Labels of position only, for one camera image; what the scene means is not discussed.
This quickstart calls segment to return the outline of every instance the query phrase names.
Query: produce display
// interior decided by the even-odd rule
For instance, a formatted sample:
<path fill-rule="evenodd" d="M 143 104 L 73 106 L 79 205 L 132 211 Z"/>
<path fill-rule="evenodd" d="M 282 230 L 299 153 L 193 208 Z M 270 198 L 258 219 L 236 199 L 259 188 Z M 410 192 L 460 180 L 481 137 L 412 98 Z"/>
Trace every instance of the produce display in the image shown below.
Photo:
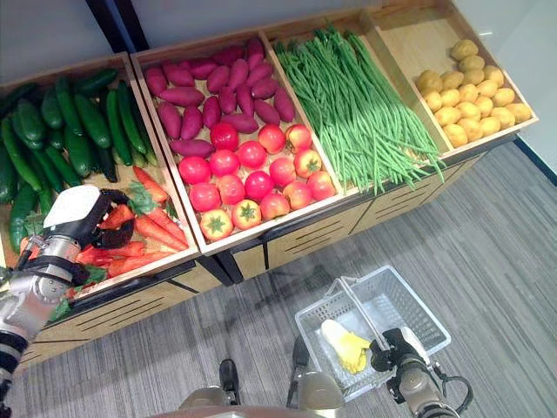
<path fill-rule="evenodd" d="M 302 44 L 274 49 L 344 188 L 383 192 L 388 179 L 412 186 L 425 165 L 440 174 L 439 151 L 426 128 L 357 36 L 329 27 Z M 441 80 L 434 82 L 440 89 Z M 297 156 L 304 166 L 307 158 L 313 156 Z M 323 181 L 311 180 L 308 185 Z"/>
<path fill-rule="evenodd" d="M 515 103 L 513 89 L 504 87 L 503 72 L 485 65 L 478 51 L 473 41 L 460 40 L 450 51 L 458 71 L 439 75 L 425 70 L 416 79 L 416 87 L 455 148 L 532 117 L 527 105 Z"/>
<path fill-rule="evenodd" d="M 336 193 L 310 131 L 295 123 L 294 104 L 273 72 L 258 38 L 145 70 L 207 242 Z"/>

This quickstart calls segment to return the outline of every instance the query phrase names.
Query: cucumber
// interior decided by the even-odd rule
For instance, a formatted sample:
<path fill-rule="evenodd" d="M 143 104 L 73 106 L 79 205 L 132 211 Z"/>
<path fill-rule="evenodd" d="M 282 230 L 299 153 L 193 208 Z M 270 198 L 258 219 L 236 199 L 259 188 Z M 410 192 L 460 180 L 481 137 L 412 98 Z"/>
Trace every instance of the cucumber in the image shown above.
<path fill-rule="evenodd" d="M 60 111 L 56 93 L 52 87 L 44 93 L 43 102 L 41 103 L 41 114 L 43 115 L 44 122 L 52 129 L 60 129 L 64 125 L 62 111 Z"/>
<path fill-rule="evenodd" d="M 77 113 L 76 105 L 73 103 L 73 97 L 70 93 L 70 83 L 67 77 L 60 77 L 54 84 L 54 91 L 64 122 L 70 127 L 71 131 L 76 135 L 83 135 L 84 128 L 81 126 L 79 114 Z"/>
<path fill-rule="evenodd" d="M 17 114 L 23 135 L 31 142 L 42 142 L 46 135 L 46 126 L 38 109 L 26 98 L 17 102 Z"/>
<path fill-rule="evenodd" d="M 64 142 L 70 157 L 70 162 L 77 174 L 82 178 L 91 174 L 93 166 L 93 152 L 87 137 L 80 137 L 66 125 L 64 128 Z"/>
<path fill-rule="evenodd" d="M 111 132 L 99 109 L 81 94 L 76 94 L 74 100 L 87 134 L 99 148 L 109 148 L 112 144 Z"/>

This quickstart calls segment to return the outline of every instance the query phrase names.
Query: red tomato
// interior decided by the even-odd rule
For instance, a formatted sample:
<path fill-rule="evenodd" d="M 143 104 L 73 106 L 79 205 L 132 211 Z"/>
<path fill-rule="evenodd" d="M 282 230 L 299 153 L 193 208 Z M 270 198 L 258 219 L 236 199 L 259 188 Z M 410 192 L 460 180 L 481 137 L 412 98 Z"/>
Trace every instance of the red tomato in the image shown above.
<path fill-rule="evenodd" d="M 180 177 L 188 185 L 204 183 L 211 178 L 209 163 L 197 156 L 185 157 L 178 164 Z"/>
<path fill-rule="evenodd" d="M 244 142 L 238 148 L 238 158 L 244 167 L 257 170 L 267 160 L 265 148 L 257 141 Z"/>
<path fill-rule="evenodd" d="M 217 187 L 225 205 L 236 205 L 245 197 L 244 183 L 233 174 L 226 174 L 218 179 Z"/>
<path fill-rule="evenodd" d="M 218 150 L 236 151 L 238 149 L 238 131 L 226 122 L 218 122 L 211 128 L 211 143 Z"/>
<path fill-rule="evenodd" d="M 245 194 L 248 198 L 260 201 L 272 190 L 272 180 L 266 172 L 253 172 L 245 180 Z"/>
<path fill-rule="evenodd" d="M 220 206 L 218 189 L 211 183 L 197 183 L 190 189 L 190 201 L 198 212 L 206 212 Z"/>
<path fill-rule="evenodd" d="M 209 166 L 215 176 L 223 177 L 226 174 L 236 174 L 240 167 L 240 161 L 234 152 L 218 150 L 211 155 Z"/>
<path fill-rule="evenodd" d="M 278 125 L 262 127 L 258 133 L 258 141 L 270 154 L 280 152 L 286 145 L 285 134 Z"/>
<path fill-rule="evenodd" d="M 286 215 L 290 211 L 288 200 L 278 193 L 269 193 L 261 200 L 263 219 L 274 219 Z"/>
<path fill-rule="evenodd" d="M 232 209 L 232 222 L 242 231 L 261 223 L 261 209 L 253 200 L 244 199 Z"/>

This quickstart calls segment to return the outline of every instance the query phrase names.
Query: carrot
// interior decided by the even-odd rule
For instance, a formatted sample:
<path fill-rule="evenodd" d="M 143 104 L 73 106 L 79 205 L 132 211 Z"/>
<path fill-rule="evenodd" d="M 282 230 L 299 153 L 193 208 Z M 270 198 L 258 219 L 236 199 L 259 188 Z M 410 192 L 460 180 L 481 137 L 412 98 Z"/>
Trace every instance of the carrot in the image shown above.
<path fill-rule="evenodd" d="M 118 205 L 112 209 L 100 225 L 101 229 L 118 229 L 126 220 L 133 219 L 133 213 L 127 205 Z"/>
<path fill-rule="evenodd" d="M 139 167 L 134 166 L 133 172 L 136 174 L 138 180 L 145 186 L 145 189 L 149 191 L 153 200 L 157 203 L 163 203 L 168 199 L 168 193 L 163 190 L 163 188 L 157 184 L 155 180 L 145 171 Z"/>
<path fill-rule="evenodd" d="M 175 250 L 182 251 L 187 248 L 187 245 L 174 238 L 172 234 L 150 220 L 146 215 L 136 219 L 136 231 L 146 238 L 153 238 Z"/>

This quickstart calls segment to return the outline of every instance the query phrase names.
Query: purple sweet potato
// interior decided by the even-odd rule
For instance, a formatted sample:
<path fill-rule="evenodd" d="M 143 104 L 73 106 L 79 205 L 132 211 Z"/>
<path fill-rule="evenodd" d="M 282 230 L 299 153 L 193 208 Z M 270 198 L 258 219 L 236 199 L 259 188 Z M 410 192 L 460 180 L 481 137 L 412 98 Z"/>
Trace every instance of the purple sweet potato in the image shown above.
<path fill-rule="evenodd" d="M 148 68 L 145 72 L 145 81 L 149 91 L 155 96 L 166 90 L 166 77 L 160 67 Z"/>
<path fill-rule="evenodd" d="M 211 58 L 217 64 L 226 65 L 231 67 L 234 61 L 243 58 L 245 54 L 245 49 L 241 46 L 233 45 L 214 54 Z"/>
<path fill-rule="evenodd" d="M 250 72 L 250 69 L 247 66 L 247 62 L 240 58 L 234 61 L 232 67 L 230 69 L 230 77 L 228 78 L 228 87 L 231 88 L 232 91 L 235 91 L 239 85 L 245 83 L 247 79 L 247 74 Z"/>
<path fill-rule="evenodd" d="M 234 126 L 240 133 L 254 133 L 259 128 L 258 122 L 244 113 L 224 115 L 220 120 Z"/>
<path fill-rule="evenodd" d="M 266 98 L 271 98 L 275 94 L 278 86 L 279 83 L 277 83 L 277 80 L 273 80 L 270 77 L 263 78 L 252 86 L 252 97 L 262 98 L 264 100 Z"/>
<path fill-rule="evenodd" d="M 253 102 L 253 107 L 255 107 L 255 112 L 258 114 L 259 118 L 266 124 L 279 125 L 280 116 L 277 111 L 266 101 L 258 99 Z"/>
<path fill-rule="evenodd" d="M 197 80 L 206 80 L 218 64 L 210 58 L 194 58 L 188 61 L 190 73 Z"/>
<path fill-rule="evenodd" d="M 217 96 L 211 96 L 203 105 L 203 124 L 211 129 L 220 120 L 220 104 Z"/>
<path fill-rule="evenodd" d="M 241 84 L 236 89 L 236 101 L 243 113 L 253 117 L 252 89 L 247 84 Z"/>
<path fill-rule="evenodd" d="M 174 105 L 182 107 L 199 106 L 205 98 L 203 93 L 194 87 L 173 87 L 166 89 L 158 96 Z"/>
<path fill-rule="evenodd" d="M 214 153 L 215 147 L 203 139 L 180 139 L 170 142 L 171 149 L 184 157 L 197 156 L 207 158 Z"/>
<path fill-rule="evenodd" d="M 168 102 L 161 102 L 157 108 L 158 118 L 164 126 L 166 135 L 172 139 L 180 136 L 180 124 L 182 122 L 180 113 L 174 104 Z"/>
<path fill-rule="evenodd" d="M 253 37 L 247 43 L 247 63 L 250 70 L 257 67 L 265 59 L 265 48 L 261 39 Z"/>
<path fill-rule="evenodd" d="M 257 65 L 255 68 L 253 68 L 253 70 L 250 70 L 250 75 L 247 76 L 247 80 L 245 80 L 245 83 L 250 87 L 252 87 L 259 80 L 270 77 L 272 71 L 273 71 L 272 65 L 263 62 Z"/>
<path fill-rule="evenodd" d="M 218 93 L 228 83 L 230 68 L 226 65 L 220 65 L 215 68 L 209 78 L 207 78 L 207 90 L 213 94 Z"/>
<path fill-rule="evenodd" d="M 274 106 L 282 120 L 288 123 L 294 120 L 294 116 L 296 116 L 294 103 L 290 100 L 288 93 L 283 87 L 277 87 L 275 91 Z"/>
<path fill-rule="evenodd" d="M 203 116 L 201 111 L 195 106 L 185 108 L 182 117 L 182 129 L 180 130 L 181 139 L 192 139 L 196 137 L 203 128 Z"/>

